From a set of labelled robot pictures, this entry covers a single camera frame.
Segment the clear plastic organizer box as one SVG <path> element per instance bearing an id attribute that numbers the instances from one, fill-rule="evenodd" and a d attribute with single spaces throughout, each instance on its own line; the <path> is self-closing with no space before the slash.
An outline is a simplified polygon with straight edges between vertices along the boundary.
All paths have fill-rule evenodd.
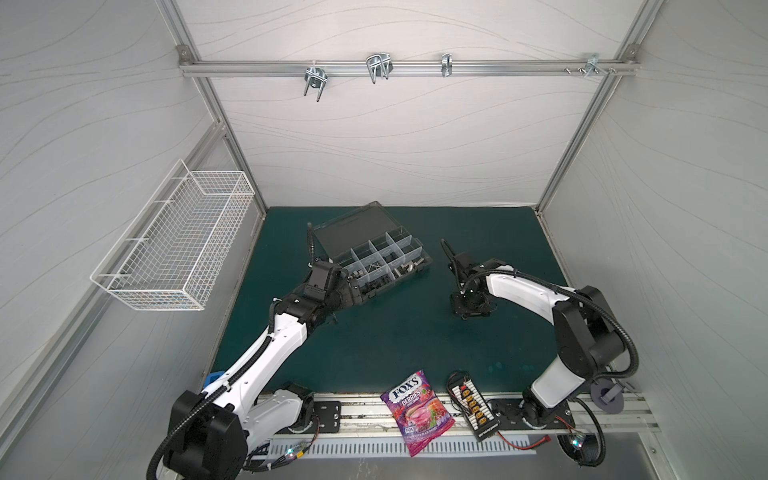
<path id="1" fill-rule="evenodd" d="M 427 270 L 432 258 L 377 201 L 319 226 L 308 226 L 308 249 L 346 272 L 355 301 L 362 304 Z"/>

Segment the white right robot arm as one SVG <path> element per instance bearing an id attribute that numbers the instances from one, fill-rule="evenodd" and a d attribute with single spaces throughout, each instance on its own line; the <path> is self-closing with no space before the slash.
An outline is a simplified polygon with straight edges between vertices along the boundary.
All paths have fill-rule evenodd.
<path id="1" fill-rule="evenodd" d="M 542 416 L 601 379 L 625 379 L 640 366 L 637 346 L 602 292 L 571 289 L 524 273 L 497 259 L 474 261 L 446 248 L 457 291 L 452 309 L 467 320 L 488 317 L 496 299 L 514 303 L 554 329 L 556 356 L 524 391 L 523 406 Z"/>

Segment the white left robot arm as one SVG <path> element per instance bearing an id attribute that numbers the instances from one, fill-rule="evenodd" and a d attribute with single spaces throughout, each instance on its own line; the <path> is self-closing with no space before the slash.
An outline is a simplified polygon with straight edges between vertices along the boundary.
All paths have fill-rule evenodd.
<path id="1" fill-rule="evenodd" d="M 146 478 L 157 478 L 161 467 L 184 479 L 236 478 L 248 455 L 294 425 L 313 401 L 298 387 L 283 387 L 260 402 L 266 385 L 328 317 L 361 302 L 343 267 L 315 261 L 299 286 L 272 301 L 266 329 L 224 374 L 201 392 L 185 391 L 177 398 Z"/>

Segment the green table mat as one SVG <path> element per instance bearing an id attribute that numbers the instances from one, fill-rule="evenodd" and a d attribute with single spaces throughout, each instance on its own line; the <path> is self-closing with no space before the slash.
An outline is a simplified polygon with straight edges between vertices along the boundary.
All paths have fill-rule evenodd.
<path id="1" fill-rule="evenodd" d="M 308 271 L 306 233 L 342 214 L 339 207 L 274 207 L 266 217 L 213 367 L 229 368 L 267 325 L 268 308 Z M 394 207 L 432 265 L 320 326 L 271 379 L 316 392 L 381 394 L 423 371 L 434 388 L 465 370 L 484 392 L 525 389 L 556 354 L 552 326 L 507 301 L 462 320 L 450 306 L 456 285 L 441 242 L 477 261 L 496 258 L 538 278 L 564 277 L 535 213 L 522 208 Z"/>

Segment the black parallel charging board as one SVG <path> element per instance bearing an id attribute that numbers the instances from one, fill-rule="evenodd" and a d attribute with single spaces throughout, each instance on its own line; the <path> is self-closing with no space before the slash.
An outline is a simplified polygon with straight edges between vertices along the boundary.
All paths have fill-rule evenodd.
<path id="1" fill-rule="evenodd" d="M 446 391 L 451 403 L 461 412 L 478 442 L 483 442 L 498 432 L 498 417 L 467 371 L 457 370 L 451 373 L 446 381 Z"/>

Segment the purple Fox's candy bag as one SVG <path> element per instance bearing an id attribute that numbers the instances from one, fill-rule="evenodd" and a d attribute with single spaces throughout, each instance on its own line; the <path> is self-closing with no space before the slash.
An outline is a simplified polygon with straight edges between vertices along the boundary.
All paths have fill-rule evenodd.
<path id="1" fill-rule="evenodd" d="M 410 457 L 417 456 L 455 424 L 423 370 L 382 393 L 380 400 L 392 414 Z"/>

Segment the blue tape dispenser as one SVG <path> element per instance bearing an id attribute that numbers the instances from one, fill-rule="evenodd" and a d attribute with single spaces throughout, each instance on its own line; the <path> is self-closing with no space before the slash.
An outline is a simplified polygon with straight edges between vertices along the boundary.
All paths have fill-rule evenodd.
<path id="1" fill-rule="evenodd" d="M 204 388 L 207 388 L 210 384 L 217 381 L 220 377 L 222 377 L 225 374 L 225 371 L 217 371 L 210 373 L 204 382 Z"/>

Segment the silver double U-bolt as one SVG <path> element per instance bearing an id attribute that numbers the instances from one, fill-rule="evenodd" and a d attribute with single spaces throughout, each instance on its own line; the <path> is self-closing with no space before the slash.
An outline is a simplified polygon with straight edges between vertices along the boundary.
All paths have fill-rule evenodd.
<path id="1" fill-rule="evenodd" d="M 379 78 L 388 80 L 393 71 L 392 58 L 389 53 L 376 53 L 366 58 L 365 65 L 373 84 Z"/>

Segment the aluminium top crossbar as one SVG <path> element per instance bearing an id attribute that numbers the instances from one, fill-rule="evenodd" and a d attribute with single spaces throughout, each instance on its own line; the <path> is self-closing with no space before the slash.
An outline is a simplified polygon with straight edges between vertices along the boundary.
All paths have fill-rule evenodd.
<path id="1" fill-rule="evenodd" d="M 450 77 L 571 76 L 565 68 L 576 69 L 586 59 L 576 60 L 460 60 L 453 58 Z M 615 66 L 607 60 L 608 66 Z M 432 60 L 393 60 L 392 78 L 436 77 L 441 75 L 441 58 Z M 367 77 L 364 60 L 329 61 L 199 61 L 182 65 L 188 78 L 302 78 L 307 68 L 317 66 L 330 78 Z"/>

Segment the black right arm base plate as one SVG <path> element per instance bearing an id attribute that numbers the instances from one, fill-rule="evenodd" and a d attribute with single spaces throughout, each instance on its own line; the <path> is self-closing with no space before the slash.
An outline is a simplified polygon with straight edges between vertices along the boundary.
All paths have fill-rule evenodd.
<path id="1" fill-rule="evenodd" d="M 535 399 L 503 397 L 492 399 L 490 407 L 499 415 L 502 430 L 567 430 L 575 426 L 566 401 L 547 408 Z"/>

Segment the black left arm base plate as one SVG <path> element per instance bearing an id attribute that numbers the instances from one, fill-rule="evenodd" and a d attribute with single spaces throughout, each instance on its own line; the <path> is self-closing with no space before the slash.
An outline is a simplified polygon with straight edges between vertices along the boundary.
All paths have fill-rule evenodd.
<path id="1" fill-rule="evenodd" d="M 336 434 L 340 431 L 341 406 L 340 401 L 314 402 L 316 429 L 321 434 Z"/>

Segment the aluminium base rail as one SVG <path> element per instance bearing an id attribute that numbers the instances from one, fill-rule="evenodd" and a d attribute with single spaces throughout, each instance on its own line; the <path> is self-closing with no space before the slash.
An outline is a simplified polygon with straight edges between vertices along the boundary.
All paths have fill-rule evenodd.
<path id="1" fill-rule="evenodd" d="M 486 398 L 490 401 L 503 397 L 518 397 L 519 393 L 502 392 Z M 336 434 L 321 434 L 316 429 L 314 415 L 315 401 L 340 401 L 341 424 Z M 658 432 L 660 427 L 645 400 L 637 395 L 630 395 L 625 409 L 619 414 L 608 414 L 586 399 L 567 402 L 574 427 L 567 430 L 502 430 L 492 439 L 505 436 L 517 439 L 524 436 L 542 437 L 566 435 L 578 431 L 595 434 L 601 429 L 605 434 L 612 433 L 647 433 Z M 208 421 L 222 411 L 228 422 L 236 421 L 241 426 L 246 442 L 255 449 L 276 436 L 311 435 L 318 432 L 323 438 L 364 438 L 398 437 L 401 435 L 387 406 L 377 397 L 362 394 L 308 394 L 300 395 L 287 389 L 279 389 L 271 395 L 261 395 L 256 400 L 236 407 L 222 397 L 216 400 L 200 414 L 202 421 Z"/>

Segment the small silver bracket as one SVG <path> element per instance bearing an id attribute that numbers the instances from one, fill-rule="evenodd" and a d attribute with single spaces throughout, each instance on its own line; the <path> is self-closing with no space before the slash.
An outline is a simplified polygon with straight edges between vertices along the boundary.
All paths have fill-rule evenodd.
<path id="1" fill-rule="evenodd" d="M 453 58 L 450 53 L 445 53 L 441 57 L 441 75 L 443 78 L 448 78 L 452 75 L 453 70 Z"/>

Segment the silver corner hook bracket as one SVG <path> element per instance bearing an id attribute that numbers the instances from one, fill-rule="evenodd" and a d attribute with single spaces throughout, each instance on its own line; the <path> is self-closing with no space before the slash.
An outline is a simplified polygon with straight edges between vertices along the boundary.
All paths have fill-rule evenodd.
<path id="1" fill-rule="evenodd" d="M 597 54 L 593 54 L 586 59 L 583 66 L 578 67 L 576 69 L 565 68 L 564 72 L 567 75 L 571 75 L 571 76 L 576 75 L 582 78 L 587 78 L 591 76 L 595 76 L 595 77 L 612 76 L 617 73 L 617 70 L 612 67 L 608 67 L 608 68 L 603 67 L 600 64 L 600 57 Z"/>

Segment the aluminium corner frame post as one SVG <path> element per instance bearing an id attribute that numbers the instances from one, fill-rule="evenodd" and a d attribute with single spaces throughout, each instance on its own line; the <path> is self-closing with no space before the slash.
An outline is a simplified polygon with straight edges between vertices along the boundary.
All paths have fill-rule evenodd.
<path id="1" fill-rule="evenodd" d="M 543 216 L 545 210 L 553 200 L 557 188 L 564 180 L 573 162 L 576 160 L 576 157 L 586 143 L 592 128 L 607 107 L 621 81 L 624 78 L 629 78 L 639 72 L 640 62 L 637 57 L 640 48 L 663 5 L 664 1 L 662 0 L 648 0 L 641 3 L 639 10 L 624 39 L 620 42 L 615 58 L 613 59 L 615 66 L 612 66 L 612 68 L 617 70 L 615 75 L 608 77 L 591 76 L 585 78 L 597 79 L 597 89 L 559 162 L 553 170 L 541 198 L 534 207 L 534 211 L 538 216 Z M 609 67 L 607 60 L 600 60 L 600 64 L 603 67 Z"/>

